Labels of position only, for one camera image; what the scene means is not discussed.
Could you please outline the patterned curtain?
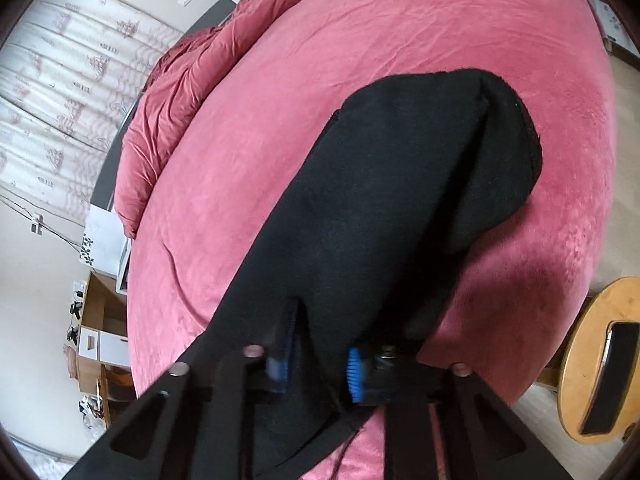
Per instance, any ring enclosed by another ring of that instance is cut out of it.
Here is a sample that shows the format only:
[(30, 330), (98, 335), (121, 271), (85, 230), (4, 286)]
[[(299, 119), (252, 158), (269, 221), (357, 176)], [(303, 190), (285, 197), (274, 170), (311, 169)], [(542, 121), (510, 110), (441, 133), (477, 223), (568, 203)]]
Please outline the patterned curtain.
[(34, 0), (1, 48), (1, 182), (76, 222), (131, 104), (181, 37), (120, 0)]

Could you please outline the white left nightstand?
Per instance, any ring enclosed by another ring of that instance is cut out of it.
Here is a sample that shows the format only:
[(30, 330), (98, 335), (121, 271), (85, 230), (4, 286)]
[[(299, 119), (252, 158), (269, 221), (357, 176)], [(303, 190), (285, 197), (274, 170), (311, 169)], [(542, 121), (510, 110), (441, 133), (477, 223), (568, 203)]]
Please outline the white left nightstand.
[(127, 295), (131, 240), (114, 211), (90, 205), (80, 260), (96, 273), (115, 280), (115, 292)]

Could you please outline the pink bed sheet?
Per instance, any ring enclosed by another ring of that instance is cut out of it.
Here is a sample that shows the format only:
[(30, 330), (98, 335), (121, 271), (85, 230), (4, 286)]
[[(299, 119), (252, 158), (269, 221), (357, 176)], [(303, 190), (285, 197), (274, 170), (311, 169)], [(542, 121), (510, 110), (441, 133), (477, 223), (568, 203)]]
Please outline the pink bed sheet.
[(541, 177), (472, 249), (420, 352), (470, 364), (506, 402), (534, 382), (587, 295), (612, 207), (612, 70), (586, 0), (303, 0), (216, 85), (132, 239), (128, 334), (145, 390), (213, 316), (331, 114), (395, 74), (480, 68), (518, 92)]

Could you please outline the round wooden stool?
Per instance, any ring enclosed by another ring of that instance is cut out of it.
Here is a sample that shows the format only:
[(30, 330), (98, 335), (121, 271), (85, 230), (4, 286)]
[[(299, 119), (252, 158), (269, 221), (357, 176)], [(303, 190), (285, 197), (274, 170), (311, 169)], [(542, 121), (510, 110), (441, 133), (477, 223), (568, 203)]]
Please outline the round wooden stool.
[(536, 384), (556, 394), (565, 432), (580, 443), (620, 436), (639, 419), (639, 279), (588, 299)]

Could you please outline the red duvet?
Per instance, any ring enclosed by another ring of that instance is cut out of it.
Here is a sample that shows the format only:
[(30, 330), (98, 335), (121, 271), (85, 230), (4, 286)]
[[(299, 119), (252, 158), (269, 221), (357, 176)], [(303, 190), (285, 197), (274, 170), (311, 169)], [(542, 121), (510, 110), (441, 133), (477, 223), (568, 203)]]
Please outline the red duvet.
[(241, 0), (224, 24), (184, 37), (156, 63), (122, 137), (114, 208), (137, 235), (154, 186), (216, 85), (288, 9), (303, 0)]

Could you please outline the wooden desk with drawers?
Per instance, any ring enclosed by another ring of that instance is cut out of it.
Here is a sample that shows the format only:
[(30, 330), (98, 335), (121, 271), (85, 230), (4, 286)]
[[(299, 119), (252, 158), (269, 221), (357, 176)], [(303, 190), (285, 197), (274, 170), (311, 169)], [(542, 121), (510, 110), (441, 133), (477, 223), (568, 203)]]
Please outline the wooden desk with drawers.
[(66, 333), (70, 377), (87, 397), (81, 411), (110, 426), (134, 400), (126, 298), (115, 280), (92, 271), (73, 286)]

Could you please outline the black pants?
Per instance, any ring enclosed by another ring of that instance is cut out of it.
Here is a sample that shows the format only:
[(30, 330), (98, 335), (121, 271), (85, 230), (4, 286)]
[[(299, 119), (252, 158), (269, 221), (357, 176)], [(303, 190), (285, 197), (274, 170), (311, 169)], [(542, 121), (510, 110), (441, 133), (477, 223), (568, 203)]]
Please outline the black pants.
[(388, 76), (344, 101), (189, 349), (263, 344), (295, 307), (290, 390), (255, 415), (258, 478), (300, 477), (370, 418), (347, 390), (349, 350), (415, 356), (471, 246), (525, 204), (541, 167), (524, 103), (486, 70)]

